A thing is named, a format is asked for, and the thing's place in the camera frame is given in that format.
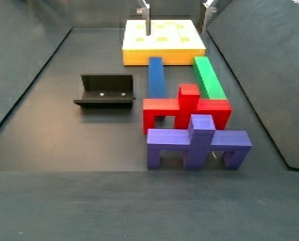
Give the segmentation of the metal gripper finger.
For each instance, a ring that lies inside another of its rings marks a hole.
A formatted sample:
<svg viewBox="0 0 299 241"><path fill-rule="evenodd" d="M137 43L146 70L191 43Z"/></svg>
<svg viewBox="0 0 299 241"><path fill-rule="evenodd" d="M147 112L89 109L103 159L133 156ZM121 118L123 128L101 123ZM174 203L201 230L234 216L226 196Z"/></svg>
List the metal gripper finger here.
<svg viewBox="0 0 299 241"><path fill-rule="evenodd" d="M151 6L146 2L146 0L138 0L139 2L139 8L138 8L138 15L142 16L142 18L146 21L146 35L151 35Z"/></svg>
<svg viewBox="0 0 299 241"><path fill-rule="evenodd" d="M203 3L203 31L206 31L213 15L218 12L218 0L206 0Z"/></svg>

